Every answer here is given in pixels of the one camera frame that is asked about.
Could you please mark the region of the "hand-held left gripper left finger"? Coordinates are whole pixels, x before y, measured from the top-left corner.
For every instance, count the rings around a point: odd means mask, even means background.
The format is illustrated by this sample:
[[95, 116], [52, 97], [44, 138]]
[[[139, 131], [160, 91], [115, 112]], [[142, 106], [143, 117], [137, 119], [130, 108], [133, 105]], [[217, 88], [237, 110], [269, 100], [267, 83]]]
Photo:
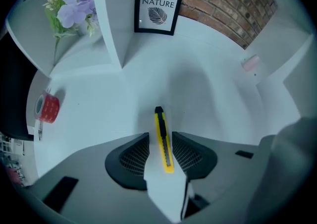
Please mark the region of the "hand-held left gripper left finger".
[[79, 150], [17, 192], [34, 224], [170, 224], [147, 194], [149, 135]]

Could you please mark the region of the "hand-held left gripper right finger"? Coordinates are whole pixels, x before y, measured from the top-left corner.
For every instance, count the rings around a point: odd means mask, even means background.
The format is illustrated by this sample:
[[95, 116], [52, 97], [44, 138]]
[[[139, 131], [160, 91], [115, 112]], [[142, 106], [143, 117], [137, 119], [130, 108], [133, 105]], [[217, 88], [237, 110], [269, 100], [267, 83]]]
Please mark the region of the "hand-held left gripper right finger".
[[247, 220], [271, 144], [271, 135], [256, 146], [173, 132], [173, 154], [186, 175], [181, 220]]

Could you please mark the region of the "yellow utility knife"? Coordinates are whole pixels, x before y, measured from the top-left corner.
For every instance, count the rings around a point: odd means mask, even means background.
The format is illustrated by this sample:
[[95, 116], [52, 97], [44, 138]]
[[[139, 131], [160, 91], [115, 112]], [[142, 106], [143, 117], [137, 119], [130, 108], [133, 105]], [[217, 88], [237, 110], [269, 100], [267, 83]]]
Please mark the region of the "yellow utility knife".
[[161, 106], [155, 107], [155, 124], [161, 161], [166, 173], [174, 173], [173, 154], [165, 114]]

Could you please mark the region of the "red tape roll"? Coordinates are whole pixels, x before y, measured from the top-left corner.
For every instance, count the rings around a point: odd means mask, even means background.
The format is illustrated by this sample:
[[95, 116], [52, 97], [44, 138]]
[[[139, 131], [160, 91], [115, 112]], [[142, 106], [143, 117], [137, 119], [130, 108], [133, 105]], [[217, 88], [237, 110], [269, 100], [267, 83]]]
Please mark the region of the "red tape roll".
[[36, 101], [34, 117], [36, 120], [42, 122], [54, 123], [57, 118], [59, 108], [59, 99], [47, 91], [43, 91]]

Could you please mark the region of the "white desk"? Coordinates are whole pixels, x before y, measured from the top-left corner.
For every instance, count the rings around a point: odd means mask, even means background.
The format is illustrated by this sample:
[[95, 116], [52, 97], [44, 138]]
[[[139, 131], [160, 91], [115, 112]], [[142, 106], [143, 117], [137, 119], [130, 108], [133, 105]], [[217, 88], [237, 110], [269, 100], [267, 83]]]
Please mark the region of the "white desk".
[[[215, 84], [202, 73], [155, 66], [144, 74], [85, 74], [51, 77], [45, 87], [61, 100], [54, 123], [35, 138], [39, 178], [71, 154], [136, 134], [149, 135], [144, 180], [147, 194], [173, 224], [309, 223], [310, 196], [288, 205], [315, 173], [317, 91], [291, 91], [284, 84], [255, 84], [238, 77]], [[158, 146], [155, 107], [163, 108], [172, 149], [173, 132], [222, 142], [259, 145], [272, 136], [267, 165], [245, 221], [183, 221], [186, 175], [174, 154], [174, 173], [164, 171]]]

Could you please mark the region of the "white shelf unit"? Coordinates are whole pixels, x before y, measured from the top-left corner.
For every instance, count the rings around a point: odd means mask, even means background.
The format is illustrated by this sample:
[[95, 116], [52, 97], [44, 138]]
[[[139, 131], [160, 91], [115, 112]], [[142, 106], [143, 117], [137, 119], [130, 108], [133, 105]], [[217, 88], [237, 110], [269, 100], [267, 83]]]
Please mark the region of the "white shelf unit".
[[[298, 0], [277, 0], [277, 10], [247, 49], [218, 31], [179, 17], [174, 36], [134, 32], [134, 0], [96, 0], [100, 28], [93, 37], [70, 37], [57, 49], [39, 0], [18, 0], [5, 24], [24, 55], [45, 76], [144, 74], [155, 66], [194, 71], [210, 82], [244, 77], [255, 84], [284, 84], [291, 91], [317, 91], [317, 30]], [[258, 55], [250, 71], [244, 59]]]

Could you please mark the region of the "black framed leaf picture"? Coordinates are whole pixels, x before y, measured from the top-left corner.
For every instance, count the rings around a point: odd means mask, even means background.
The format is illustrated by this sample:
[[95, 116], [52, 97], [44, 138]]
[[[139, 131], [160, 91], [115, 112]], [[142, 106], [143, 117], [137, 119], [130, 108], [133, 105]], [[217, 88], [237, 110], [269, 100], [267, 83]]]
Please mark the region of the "black framed leaf picture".
[[134, 32], [174, 35], [182, 0], [135, 0]]

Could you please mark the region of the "artificial purple flowers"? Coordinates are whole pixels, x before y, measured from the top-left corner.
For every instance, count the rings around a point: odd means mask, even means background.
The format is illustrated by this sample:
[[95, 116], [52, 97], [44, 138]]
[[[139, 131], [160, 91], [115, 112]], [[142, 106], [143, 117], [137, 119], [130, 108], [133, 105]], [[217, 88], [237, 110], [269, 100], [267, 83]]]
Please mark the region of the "artificial purple flowers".
[[95, 0], [47, 0], [43, 7], [55, 37], [54, 65], [61, 57], [57, 49], [62, 39], [91, 37], [100, 28]]

